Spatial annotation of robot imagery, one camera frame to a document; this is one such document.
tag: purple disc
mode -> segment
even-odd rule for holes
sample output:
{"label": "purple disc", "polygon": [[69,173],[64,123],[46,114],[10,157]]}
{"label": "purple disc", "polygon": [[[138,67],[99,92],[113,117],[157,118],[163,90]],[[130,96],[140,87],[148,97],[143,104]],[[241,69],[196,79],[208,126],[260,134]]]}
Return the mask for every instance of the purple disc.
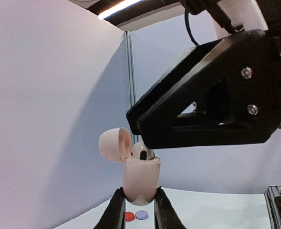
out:
{"label": "purple disc", "polygon": [[138,220],[145,220],[145,219],[148,219],[149,215],[148,215],[147,211],[140,210],[140,211],[135,213],[135,217]]}

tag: red disc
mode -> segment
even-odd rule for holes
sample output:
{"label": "red disc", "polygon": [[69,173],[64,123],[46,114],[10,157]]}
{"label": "red disc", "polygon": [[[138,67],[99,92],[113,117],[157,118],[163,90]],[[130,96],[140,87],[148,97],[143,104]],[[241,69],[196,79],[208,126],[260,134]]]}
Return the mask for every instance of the red disc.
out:
{"label": "red disc", "polygon": [[126,222],[131,222],[135,220],[135,216],[132,212],[127,211],[126,212]]}

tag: black cable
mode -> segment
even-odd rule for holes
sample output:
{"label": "black cable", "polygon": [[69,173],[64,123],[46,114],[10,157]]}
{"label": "black cable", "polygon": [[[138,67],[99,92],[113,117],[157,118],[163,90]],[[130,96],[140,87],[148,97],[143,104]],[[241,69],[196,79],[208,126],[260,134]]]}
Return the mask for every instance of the black cable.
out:
{"label": "black cable", "polygon": [[187,29],[187,33],[190,37],[190,39],[192,40],[192,42],[194,43],[195,46],[199,46],[199,43],[197,43],[196,39],[194,39],[192,32],[190,30],[190,25],[189,25],[189,12],[187,9],[185,9],[185,25],[186,25],[186,29]]}

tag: earbud case lid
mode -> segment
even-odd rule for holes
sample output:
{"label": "earbud case lid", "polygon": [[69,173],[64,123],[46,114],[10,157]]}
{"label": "earbud case lid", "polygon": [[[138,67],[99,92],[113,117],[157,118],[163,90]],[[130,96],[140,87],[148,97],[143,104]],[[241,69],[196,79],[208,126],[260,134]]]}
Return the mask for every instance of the earbud case lid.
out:
{"label": "earbud case lid", "polygon": [[100,154],[109,161],[125,162],[132,148],[131,135],[126,128],[103,132],[99,138]]}

